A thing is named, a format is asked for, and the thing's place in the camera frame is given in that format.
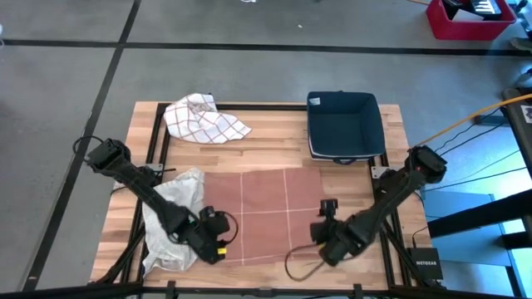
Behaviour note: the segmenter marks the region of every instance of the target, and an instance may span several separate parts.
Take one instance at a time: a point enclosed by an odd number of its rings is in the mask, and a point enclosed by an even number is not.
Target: dark blue bin
[[[381,113],[373,94],[314,91],[307,97],[307,113],[313,159],[350,164],[386,150]]]

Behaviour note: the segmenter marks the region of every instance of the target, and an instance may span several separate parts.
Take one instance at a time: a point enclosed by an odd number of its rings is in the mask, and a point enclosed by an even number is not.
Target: red box
[[[449,20],[441,0],[432,0],[426,9],[434,37],[442,40],[493,41],[510,24],[515,23],[515,14],[505,0],[495,0],[502,12],[500,21]]]

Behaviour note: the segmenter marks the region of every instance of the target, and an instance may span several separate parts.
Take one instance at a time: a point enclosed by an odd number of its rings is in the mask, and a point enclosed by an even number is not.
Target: white towel with red checks
[[[241,140],[251,131],[235,116],[218,112],[213,96],[198,93],[166,107],[165,121],[172,136],[201,144]]]

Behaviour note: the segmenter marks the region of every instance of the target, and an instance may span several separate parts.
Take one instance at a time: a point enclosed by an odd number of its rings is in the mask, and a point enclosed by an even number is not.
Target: wooden table
[[[137,102],[131,118],[126,145],[131,150],[131,162],[145,163],[158,102]],[[257,105],[258,103],[238,103]],[[339,202],[338,218],[370,207],[373,202],[372,182],[368,162],[356,162],[341,166],[333,162],[312,161],[307,142],[307,116],[303,110],[277,110],[286,103],[272,103],[272,110],[225,110],[238,116],[251,133],[243,140],[230,141],[225,145],[199,145],[174,138],[170,139],[166,168],[179,172],[198,167],[205,172],[244,172],[260,169],[283,169],[305,166],[319,167],[323,189]],[[398,105],[380,105],[386,136],[389,162],[403,166],[408,144]],[[160,152],[165,123],[162,121],[154,161]],[[168,173],[164,181],[175,177]],[[101,277],[126,247],[135,210],[136,196],[129,190],[121,190],[111,197],[106,222],[94,261],[91,280]],[[406,247],[411,246],[411,235],[426,226],[421,201],[411,195],[398,208],[401,229]],[[166,286],[176,281],[179,287],[226,287],[226,288],[288,288],[288,289],[352,289],[355,283],[364,290],[388,288],[379,238],[360,257],[342,262],[337,267],[322,267],[305,282],[294,282],[284,272],[283,263],[259,266],[213,266],[196,262],[187,272],[167,272],[155,269],[149,273],[145,286]],[[418,246],[430,247],[431,239],[424,230],[416,235]],[[401,272],[395,249],[390,244],[395,281],[401,284]],[[132,271],[136,273],[140,254],[136,254]],[[313,267],[309,261],[291,262],[293,274],[300,276]]]

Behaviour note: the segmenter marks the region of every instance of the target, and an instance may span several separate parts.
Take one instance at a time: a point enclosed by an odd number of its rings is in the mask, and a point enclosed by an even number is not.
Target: brown cloth
[[[224,262],[239,265],[279,262],[297,246],[312,243],[309,224],[325,199],[319,169],[280,169],[236,174],[205,174],[204,204],[231,213],[239,235],[227,247]],[[222,237],[229,240],[235,230]],[[316,257],[317,250],[296,253]]]

